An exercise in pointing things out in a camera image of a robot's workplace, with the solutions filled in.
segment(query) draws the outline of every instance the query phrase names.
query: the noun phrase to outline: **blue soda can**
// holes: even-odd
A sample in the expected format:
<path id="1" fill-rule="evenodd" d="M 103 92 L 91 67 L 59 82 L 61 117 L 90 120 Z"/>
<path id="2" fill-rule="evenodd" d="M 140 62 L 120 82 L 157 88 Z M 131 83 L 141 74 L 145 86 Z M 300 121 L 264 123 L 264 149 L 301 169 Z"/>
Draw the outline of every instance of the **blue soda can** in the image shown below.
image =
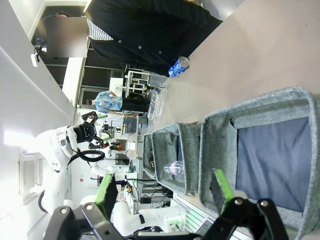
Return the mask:
<path id="1" fill-rule="evenodd" d="M 179 57 L 178 61 L 176 61 L 176 63 L 172 67 L 170 67 L 169 75 L 173 78 L 179 77 L 188 67 L 188 58 L 181 56 Z"/>

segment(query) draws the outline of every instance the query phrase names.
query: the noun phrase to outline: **striped shirt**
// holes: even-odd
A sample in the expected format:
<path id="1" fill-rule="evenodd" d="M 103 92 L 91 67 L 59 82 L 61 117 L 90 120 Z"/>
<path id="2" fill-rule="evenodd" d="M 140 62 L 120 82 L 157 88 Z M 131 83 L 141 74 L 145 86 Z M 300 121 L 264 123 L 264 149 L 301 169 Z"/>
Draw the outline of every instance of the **striped shirt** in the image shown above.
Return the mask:
<path id="1" fill-rule="evenodd" d="M 104 40 L 104 41 L 113 40 L 113 38 L 110 37 L 105 31 L 103 31 L 101 28 L 94 25 L 93 22 L 89 20 L 89 18 L 86 18 L 86 21 L 89 26 L 89 35 L 88 35 L 89 38 L 91 38 L 92 40 Z"/>

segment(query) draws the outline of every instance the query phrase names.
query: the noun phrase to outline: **table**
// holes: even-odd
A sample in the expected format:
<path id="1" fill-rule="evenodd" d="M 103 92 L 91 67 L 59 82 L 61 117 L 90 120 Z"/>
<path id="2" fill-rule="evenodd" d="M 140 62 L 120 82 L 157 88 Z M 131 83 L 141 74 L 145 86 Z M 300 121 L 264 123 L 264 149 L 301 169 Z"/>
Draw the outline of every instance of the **table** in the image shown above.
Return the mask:
<path id="1" fill-rule="evenodd" d="M 191 54 L 189 69 L 165 82 L 155 128 L 282 88 L 320 94 L 319 43 L 320 1 L 246 0 Z M 182 198 L 201 207 L 198 195 Z"/>

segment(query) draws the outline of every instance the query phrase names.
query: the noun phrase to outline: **white wall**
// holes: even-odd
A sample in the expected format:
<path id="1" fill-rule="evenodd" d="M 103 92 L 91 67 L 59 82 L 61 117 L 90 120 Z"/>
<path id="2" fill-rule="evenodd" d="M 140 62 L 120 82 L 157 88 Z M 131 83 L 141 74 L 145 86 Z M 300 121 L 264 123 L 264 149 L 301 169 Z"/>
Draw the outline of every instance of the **white wall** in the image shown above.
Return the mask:
<path id="1" fill-rule="evenodd" d="M 82 57 L 69 57 L 66 66 L 62 92 L 66 95 L 73 106 L 77 105 L 78 85 L 80 81 L 80 74 L 82 69 Z"/>
<path id="2" fill-rule="evenodd" d="M 40 16 L 45 9 L 45 0 L 9 0 L 9 2 L 25 34 L 31 40 Z"/>
<path id="3" fill-rule="evenodd" d="M 0 1 L 0 22 L 7 23 L 0 25 L 0 32 L 10 33 L 0 35 L 0 192 L 5 193 L 1 195 L 0 206 L 9 212 L 19 203 L 19 155 L 16 147 L 4 144 L 4 132 L 35 137 L 43 131 L 70 125 L 75 108 L 42 62 L 38 67 L 32 66 L 33 47 L 7 0 Z M 46 223 L 42 222 L 44 213 L 38 208 L 37 200 L 5 218 L 12 219 L 5 221 L 6 225 L 0 225 L 4 228 L 2 233 L 10 233 L 5 239 L 25 239 L 31 229 L 36 233 L 45 231 L 46 224 L 41 224 Z M 23 227 L 18 225 L 17 230 L 14 222 L 21 219 L 24 220 Z"/>

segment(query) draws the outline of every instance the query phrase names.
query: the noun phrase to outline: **blue floral shirt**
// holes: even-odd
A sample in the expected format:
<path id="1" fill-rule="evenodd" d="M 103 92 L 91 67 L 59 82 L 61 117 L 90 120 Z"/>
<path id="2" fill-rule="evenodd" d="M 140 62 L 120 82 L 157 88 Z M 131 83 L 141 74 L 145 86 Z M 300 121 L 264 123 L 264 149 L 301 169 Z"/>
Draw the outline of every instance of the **blue floral shirt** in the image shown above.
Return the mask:
<path id="1" fill-rule="evenodd" d="M 94 100 L 96 109 L 107 114 L 109 111 L 119 111 L 122 107 L 122 97 L 113 96 L 110 91 L 100 92 Z"/>

